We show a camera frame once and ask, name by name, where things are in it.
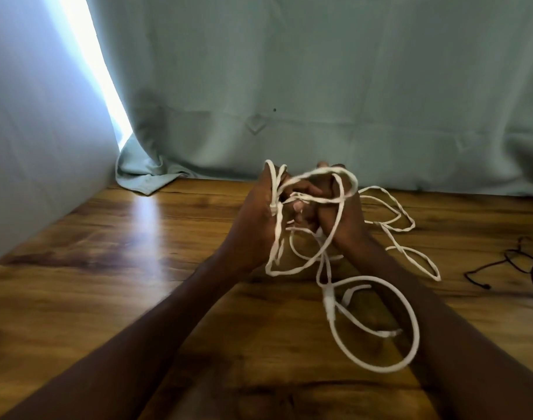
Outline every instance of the person's left arm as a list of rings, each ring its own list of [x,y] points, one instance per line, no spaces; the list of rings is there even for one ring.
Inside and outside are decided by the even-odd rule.
[[[306,181],[292,190],[321,195]],[[169,296],[1,419],[136,419],[208,310],[264,263],[274,240],[266,167],[220,248]]]

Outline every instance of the skin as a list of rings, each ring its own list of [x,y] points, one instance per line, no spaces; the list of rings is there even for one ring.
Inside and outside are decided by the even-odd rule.
[[[330,175],[321,177],[316,185],[301,181],[287,189],[284,197],[294,190],[323,197],[338,195]],[[241,278],[267,261],[275,225],[270,198],[270,174],[265,168],[224,243],[189,279],[1,418],[136,419],[200,319]],[[320,225],[326,235],[336,216],[332,205],[295,202],[287,209],[286,215],[296,222],[311,229]],[[388,280],[410,301],[420,323],[420,351],[459,418],[533,420],[533,373],[481,335],[385,252],[364,224],[358,195],[345,204],[333,243],[359,271]],[[401,326],[409,330],[408,318],[395,296],[376,290]]]

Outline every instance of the twisted white cord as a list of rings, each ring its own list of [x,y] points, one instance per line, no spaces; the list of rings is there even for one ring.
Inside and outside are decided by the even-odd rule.
[[[333,333],[333,337],[334,337],[337,345],[344,352],[344,354],[350,360],[352,360],[355,364],[357,364],[358,366],[366,368],[367,370],[370,370],[370,371],[378,372],[378,373],[391,373],[391,372],[394,372],[394,371],[398,371],[398,370],[406,367],[407,365],[409,365],[410,362],[412,361],[412,359],[414,358],[414,356],[416,355],[417,351],[418,351],[418,346],[419,346],[419,343],[420,343],[420,330],[419,330],[419,327],[418,327],[418,321],[416,319],[416,315],[414,313],[414,310],[410,306],[410,303],[408,302],[408,300],[405,298],[405,296],[395,286],[393,286],[389,282],[386,282],[385,280],[382,280],[379,277],[373,277],[373,276],[370,276],[370,275],[359,275],[359,276],[347,278],[345,280],[341,280],[341,281],[339,281],[337,283],[333,283],[332,282],[332,270],[331,270],[330,261],[331,260],[341,259],[343,256],[342,255],[329,256],[328,253],[326,252],[326,249],[331,244],[331,242],[333,240],[333,236],[334,236],[334,234],[336,232],[336,228],[338,227],[338,225],[340,223],[340,219],[342,217],[342,211],[344,209],[344,203],[345,203],[346,199],[351,197],[351,196],[353,196],[354,193],[356,191],[358,191],[358,193],[360,194],[360,197],[376,200],[376,201],[380,202],[382,205],[384,205],[385,207],[387,207],[390,211],[392,211],[393,213],[396,214],[395,218],[393,218],[393,219],[391,219],[389,221],[386,221],[386,222],[366,221],[366,223],[368,223],[368,224],[379,224],[381,226],[383,232],[385,232],[387,234],[387,236],[391,239],[391,242],[393,243],[393,246],[389,246],[385,250],[397,249],[399,252],[401,252],[407,258],[407,260],[409,260],[409,262],[411,262],[413,265],[415,265],[418,269],[420,269],[426,275],[432,277],[434,280],[440,281],[441,280],[441,276],[439,275],[439,270],[436,267],[436,265],[434,264],[434,262],[431,261],[430,258],[428,258],[425,254],[423,254],[421,252],[418,252],[415,249],[399,245],[397,243],[397,241],[395,240],[395,238],[393,237],[393,235],[390,233],[390,230],[393,230],[393,231],[396,231],[396,232],[407,232],[407,231],[412,230],[415,227],[414,219],[412,219],[410,217],[410,215],[404,210],[403,206],[399,203],[399,201],[396,198],[394,198],[393,196],[391,196],[391,194],[389,194],[389,192],[387,190],[382,189],[381,187],[378,187],[378,186],[370,186],[370,187],[366,187],[364,189],[358,190],[358,180],[356,179],[356,176],[354,176],[354,174],[352,174],[351,172],[349,172],[348,170],[346,170],[344,168],[341,168],[341,167],[322,167],[322,168],[317,168],[317,169],[314,169],[313,171],[310,171],[310,172],[307,172],[305,174],[293,177],[290,180],[286,181],[286,183],[284,183],[283,185],[280,185],[280,182],[282,181],[282,175],[284,174],[284,172],[286,170],[286,165],[282,165],[280,167],[279,171],[278,171],[278,174],[277,174],[276,173],[276,169],[275,169],[274,164],[272,163],[272,161],[267,160],[266,164],[269,166],[270,176],[271,176],[271,180],[272,180],[272,200],[271,200],[271,204],[270,204],[270,210],[272,212],[272,215],[276,215],[276,226],[275,226],[275,229],[274,229],[274,243],[273,243],[273,245],[272,245],[272,247],[270,249],[269,261],[267,262],[267,264],[265,266],[266,273],[268,275],[273,276],[273,277],[275,277],[277,275],[296,274],[296,273],[299,273],[300,271],[303,271],[306,268],[312,266],[313,263],[318,261],[319,262],[319,267],[317,269],[317,274],[315,276],[315,279],[316,279],[317,284],[319,285],[319,287],[322,288],[322,291],[323,291],[323,304],[325,306],[326,315],[327,315],[327,319],[329,321],[329,326],[330,326],[331,332]],[[282,192],[284,191],[285,188],[287,188],[287,187],[289,187],[289,186],[291,186],[291,185],[293,185],[295,183],[298,183],[300,180],[307,179],[307,178],[309,178],[311,176],[324,175],[324,174],[333,174],[333,177],[335,178],[335,180],[336,180],[336,182],[337,182],[337,184],[339,186],[339,190],[340,190],[340,196],[339,197],[335,197],[333,199],[325,199],[323,197],[313,197],[313,196],[308,195],[308,194],[293,192],[290,195],[290,197],[287,198],[284,202],[280,201],[280,195],[282,194]],[[348,190],[348,192],[346,194],[344,193],[344,186],[343,186],[343,183],[342,183],[342,179],[341,179],[341,177],[338,174],[346,174],[350,178],[351,187],[350,187],[350,189]],[[364,191],[369,190],[369,189],[379,189],[379,190],[383,191],[397,205],[398,209],[393,208],[392,206],[390,206],[389,204],[387,204],[383,200],[378,199],[376,197],[368,196],[368,195],[362,195],[362,193]],[[327,238],[325,238],[323,236],[323,233],[321,232],[321,229],[319,229],[317,233],[313,233],[311,230],[309,230],[307,228],[294,227],[294,226],[286,227],[286,230],[290,231],[290,248],[292,249],[292,252],[294,252],[301,259],[306,260],[306,263],[303,266],[301,266],[301,267],[292,268],[291,270],[287,270],[287,271],[273,270],[272,269],[272,264],[273,263],[276,263],[277,265],[279,264],[280,258],[282,257],[282,253],[283,253],[283,250],[284,250],[284,240],[281,240],[281,234],[282,234],[282,207],[283,207],[284,203],[291,203],[291,202],[293,202],[295,200],[301,200],[301,201],[303,201],[305,203],[309,203],[309,202],[338,203],[339,207],[338,207],[338,211],[337,211],[337,214],[336,214],[335,224],[334,224],[333,229],[331,230],[331,232],[329,233]],[[406,227],[406,228],[394,228],[394,227],[390,226],[390,224],[392,224],[395,221],[399,220],[402,215],[404,215],[407,219],[409,219],[409,221],[410,221],[410,226],[409,227]],[[287,225],[290,225],[291,223],[293,223],[293,220],[289,221],[287,223]],[[296,231],[302,231],[302,232],[311,234],[317,240],[317,242],[319,244],[319,251],[315,255],[313,255],[312,257],[309,257],[309,256],[306,256],[306,255],[300,254],[296,250],[296,248],[294,246],[294,243],[293,243],[293,236],[294,236],[294,233]],[[417,255],[423,257],[429,263],[431,268],[433,269],[434,274],[430,273],[428,270],[426,270],[424,267],[422,267],[418,262],[416,262],[416,260],[411,258],[406,253],[407,251],[408,252],[412,252],[412,253],[416,253]],[[323,270],[323,266],[325,266],[326,270],[327,270],[327,283],[322,283],[321,282],[321,273],[322,273],[322,270]],[[338,332],[336,331],[336,327],[335,327],[336,314],[335,314],[335,311],[336,311],[336,309],[338,309],[354,325],[359,327],[361,330],[363,330],[365,332],[368,332],[370,334],[373,334],[375,336],[378,336],[378,337],[381,337],[381,338],[389,338],[389,337],[396,336],[398,333],[401,332],[400,329],[391,330],[391,331],[389,331],[389,330],[372,330],[372,329],[368,328],[367,326],[363,325],[362,323],[360,323],[350,313],[350,311],[348,311],[346,309],[346,307],[350,304],[350,301],[352,299],[352,295],[354,294],[354,292],[358,291],[358,290],[362,290],[362,289],[369,289],[369,288],[371,288],[370,284],[360,284],[359,286],[351,287],[351,288],[347,289],[344,292],[344,296],[343,296],[342,300],[340,301],[340,303],[336,301],[335,295],[334,295],[334,288],[335,287],[342,286],[344,284],[353,283],[353,282],[360,282],[360,281],[380,283],[383,286],[391,289],[397,295],[399,300],[403,303],[403,305],[405,306],[405,308],[406,308],[406,310],[407,310],[407,312],[409,314],[410,322],[411,322],[412,328],[413,328],[412,346],[411,346],[410,352],[407,354],[407,356],[403,360],[401,360],[400,362],[398,362],[398,363],[396,363],[396,364],[394,364],[392,366],[388,366],[388,367],[372,366],[372,365],[370,365],[370,364],[368,364],[366,362],[363,362],[362,360],[359,360],[358,358],[356,358],[356,356],[354,356],[354,354],[352,354],[347,349],[347,347],[341,341],[340,336],[338,335]]]

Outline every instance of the tangled black cable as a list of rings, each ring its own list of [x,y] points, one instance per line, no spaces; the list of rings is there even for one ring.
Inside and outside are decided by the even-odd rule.
[[[489,267],[492,267],[494,265],[500,265],[500,264],[503,264],[505,262],[508,262],[511,264],[512,267],[514,267],[516,270],[518,270],[519,272],[521,273],[524,273],[524,274],[529,274],[531,276],[531,282],[533,283],[533,266],[531,267],[531,269],[529,271],[525,271],[524,269],[520,268],[519,266],[517,266],[513,259],[515,258],[516,255],[523,255],[523,256],[526,256],[527,258],[533,260],[533,256],[532,255],[529,255],[528,253],[525,253],[521,250],[521,242],[524,240],[524,239],[528,239],[528,240],[531,240],[529,237],[520,237],[519,239],[517,239],[517,248],[516,249],[507,249],[507,250],[504,250],[503,252],[503,255],[504,255],[504,259],[502,259],[501,261],[496,261],[496,262],[492,262],[491,264],[487,264],[487,265],[483,265],[482,267],[479,267],[473,271],[468,271],[466,273],[464,273],[463,275],[465,276],[465,278],[475,284],[476,286],[479,286],[483,289],[486,289],[486,290],[490,290],[492,289],[492,286],[490,284],[482,284],[482,283],[479,283],[477,281],[474,281],[470,275],[472,274],[475,274],[479,271],[482,271],[486,268],[489,268]]]

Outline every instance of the person's left hand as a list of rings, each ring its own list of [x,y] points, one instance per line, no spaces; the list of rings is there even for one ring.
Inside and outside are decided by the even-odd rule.
[[[290,178],[291,175],[285,172],[281,183]],[[302,180],[284,189],[280,199],[284,201],[293,191],[313,196],[321,196],[323,193],[309,181]],[[227,267],[233,272],[249,273],[268,260],[276,225],[276,216],[270,211],[271,199],[270,169],[265,164],[258,182],[245,198],[226,239],[218,249],[223,261],[229,264]],[[284,204],[284,213],[290,216],[289,219],[295,219],[298,225],[306,227],[307,213],[311,210],[304,208],[307,205],[297,200]]]

